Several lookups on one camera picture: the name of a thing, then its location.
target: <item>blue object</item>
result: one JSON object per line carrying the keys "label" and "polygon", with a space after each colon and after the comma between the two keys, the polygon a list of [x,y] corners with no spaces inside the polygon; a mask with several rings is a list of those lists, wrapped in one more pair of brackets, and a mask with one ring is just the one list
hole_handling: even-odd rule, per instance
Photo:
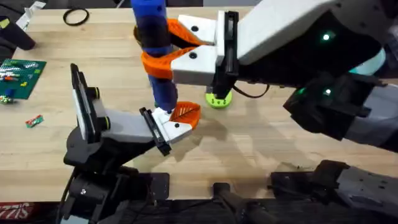
{"label": "blue object", "polygon": [[15,93],[15,89],[6,89],[6,91],[4,92],[6,97],[10,97],[12,98],[14,96]]}
{"label": "blue object", "polygon": [[[167,26],[165,0],[131,0],[141,38],[142,50],[153,57],[171,53],[169,28]],[[159,79],[148,74],[155,102],[166,111],[177,104],[177,89],[171,80]]]}

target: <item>screw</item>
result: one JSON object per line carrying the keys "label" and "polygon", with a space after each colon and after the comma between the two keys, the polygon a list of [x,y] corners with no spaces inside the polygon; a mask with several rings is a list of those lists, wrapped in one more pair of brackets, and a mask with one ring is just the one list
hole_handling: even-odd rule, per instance
{"label": "screw", "polygon": [[192,27],[191,27],[191,30],[194,31],[194,32],[196,32],[196,31],[199,30],[199,27],[197,27],[197,26],[192,26]]}
{"label": "screw", "polygon": [[195,59],[198,57],[198,55],[195,52],[191,52],[191,53],[189,53],[189,57],[192,59]]}

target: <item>black bracket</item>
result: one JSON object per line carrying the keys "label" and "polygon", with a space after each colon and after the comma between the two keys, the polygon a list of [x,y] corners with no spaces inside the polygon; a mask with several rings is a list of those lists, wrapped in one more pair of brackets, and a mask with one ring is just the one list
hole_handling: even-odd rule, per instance
{"label": "black bracket", "polygon": [[238,21],[238,12],[229,11],[225,13],[225,56],[221,65],[216,67],[216,74],[213,80],[213,93],[217,99],[225,99],[238,79]]}
{"label": "black bracket", "polygon": [[164,137],[160,132],[159,127],[156,125],[154,117],[152,116],[152,111],[147,110],[146,108],[141,108],[139,112],[144,117],[145,122],[147,123],[148,128],[154,137],[156,147],[163,154],[163,156],[169,155],[172,148],[164,140]]}

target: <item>black cable ring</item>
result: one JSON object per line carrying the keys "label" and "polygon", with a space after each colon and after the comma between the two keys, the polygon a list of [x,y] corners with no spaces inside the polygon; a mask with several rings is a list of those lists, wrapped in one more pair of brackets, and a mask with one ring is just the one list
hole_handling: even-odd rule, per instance
{"label": "black cable ring", "polygon": [[[77,23],[69,23],[69,22],[67,22],[67,18],[69,16],[69,14],[71,14],[72,12],[77,11],[77,10],[85,11],[86,12],[86,17],[82,21],[77,22]],[[80,26],[80,25],[84,24],[85,22],[87,22],[89,17],[90,17],[90,13],[87,11],[87,9],[83,9],[83,8],[80,8],[80,7],[74,7],[74,8],[71,8],[71,9],[67,10],[63,14],[63,21],[69,26]]]}

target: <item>green ball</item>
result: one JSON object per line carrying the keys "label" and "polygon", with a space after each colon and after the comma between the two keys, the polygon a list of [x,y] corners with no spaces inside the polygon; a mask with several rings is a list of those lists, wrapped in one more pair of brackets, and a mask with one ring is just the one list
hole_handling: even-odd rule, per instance
{"label": "green ball", "polygon": [[232,102],[232,91],[226,95],[226,98],[223,100],[218,100],[214,97],[212,93],[206,93],[206,102],[214,109],[223,109],[226,108]]}

